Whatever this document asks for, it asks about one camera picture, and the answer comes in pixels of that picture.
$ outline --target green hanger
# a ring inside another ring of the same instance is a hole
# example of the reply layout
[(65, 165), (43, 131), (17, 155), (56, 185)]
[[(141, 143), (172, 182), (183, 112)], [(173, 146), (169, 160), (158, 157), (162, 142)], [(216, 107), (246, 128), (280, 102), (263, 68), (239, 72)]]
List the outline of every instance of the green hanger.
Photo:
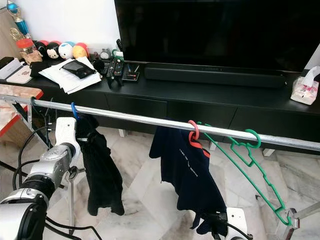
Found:
[[(272, 209), (272, 211), (275, 213), (275, 215), (280, 219), (280, 221), (284, 224), (284, 225), (291, 225), (291, 218), (289, 216), (286, 217), (287, 221), (285, 219), (282, 218), (282, 216), (280, 215), (280, 212), (282, 210), (286, 209), (285, 203), (283, 202), (283, 200), (281, 199), (276, 187), (268, 180), (267, 178), (267, 173), (265, 172), (265, 170), (260, 166), (260, 164), (256, 161), (256, 159), (252, 156), (252, 152), (251, 149), (257, 149), (260, 147), (261, 145), (261, 139), (259, 137), (259, 135), (251, 130), (251, 129), (246, 129), (245, 130), (247, 133), (251, 133), (253, 134), (256, 139), (257, 139), (257, 144), (256, 145), (252, 145), (250, 143), (243, 143), (243, 142), (237, 142), (235, 139), (233, 139), (232, 137), (228, 136), (228, 138), (231, 140), (232, 144), (231, 144), (231, 150), (248, 166), (248, 167), (252, 167), (253, 165), (256, 165), (258, 167), (258, 169), (262, 172), (263, 175), (263, 179), (265, 180), (265, 182), (268, 184), (268, 186), (270, 186), (274, 192), (274, 194), (276, 195), (279, 203), (280, 203), (280, 207), (279, 208), (275, 208), (271, 202), (266, 198), (266, 196), (261, 192), (261, 190), (257, 187), (257, 185), (251, 180), (251, 178), (245, 173), (245, 171), (236, 163), (236, 161), (228, 155), (228, 153), (226, 153), (226, 151), (220, 147), (218, 145), (218, 143), (216, 141), (214, 141), (207, 133), (204, 133), (204, 135), (212, 142), (214, 143), (223, 153), (224, 155), (226, 155), (231, 162), (233, 162), (233, 164), (240, 170), (240, 172), (246, 177), (246, 179), (248, 179), (248, 181), (254, 186), (254, 188), (258, 191), (258, 193), (260, 194), (260, 196), (264, 199), (264, 201), (269, 205), (269, 207)], [(246, 147), (246, 149), (248, 150), (248, 156), (251, 159), (251, 162), (247, 162), (238, 152), (237, 150), (235, 150), (235, 146), (244, 146)]]

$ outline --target trophy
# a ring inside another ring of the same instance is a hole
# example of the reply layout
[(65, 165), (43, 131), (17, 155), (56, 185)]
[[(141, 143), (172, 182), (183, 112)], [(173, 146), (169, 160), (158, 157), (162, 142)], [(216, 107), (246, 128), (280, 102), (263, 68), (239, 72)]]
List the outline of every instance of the trophy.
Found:
[(29, 33), (27, 24), (25, 20), (21, 17), (21, 11), (17, 4), (15, 4), (11, 0), (8, 0), (6, 3), (6, 9), (9, 12), (9, 14), (13, 17), (13, 20), (20, 32), (25, 36), (26, 39), (30, 39), (31, 35)]

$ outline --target soundbar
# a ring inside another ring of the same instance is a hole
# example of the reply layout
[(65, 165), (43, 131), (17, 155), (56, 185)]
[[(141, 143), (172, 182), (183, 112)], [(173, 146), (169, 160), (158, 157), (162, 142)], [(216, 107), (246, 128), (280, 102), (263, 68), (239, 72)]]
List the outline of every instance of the soundbar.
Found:
[(281, 88), (286, 82), (281, 71), (169, 63), (147, 63), (144, 75), (150, 80), (262, 88)]

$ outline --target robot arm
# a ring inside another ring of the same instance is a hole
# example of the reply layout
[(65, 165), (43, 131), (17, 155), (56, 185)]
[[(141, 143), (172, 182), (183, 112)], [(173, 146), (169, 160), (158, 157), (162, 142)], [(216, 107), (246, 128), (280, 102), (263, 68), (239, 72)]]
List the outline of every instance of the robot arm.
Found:
[(80, 153), (75, 126), (72, 117), (57, 119), (56, 145), (41, 155), (22, 186), (0, 202), (0, 240), (42, 240), (49, 200)]

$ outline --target yellow plush toy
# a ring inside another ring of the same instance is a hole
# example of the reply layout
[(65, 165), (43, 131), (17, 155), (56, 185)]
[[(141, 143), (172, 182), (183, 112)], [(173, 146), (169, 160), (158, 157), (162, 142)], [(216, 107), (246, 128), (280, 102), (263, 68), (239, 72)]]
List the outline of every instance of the yellow plush toy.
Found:
[(88, 57), (88, 48), (87, 45), (83, 42), (78, 42), (73, 48), (72, 48), (73, 57), (75, 59), (80, 57)]

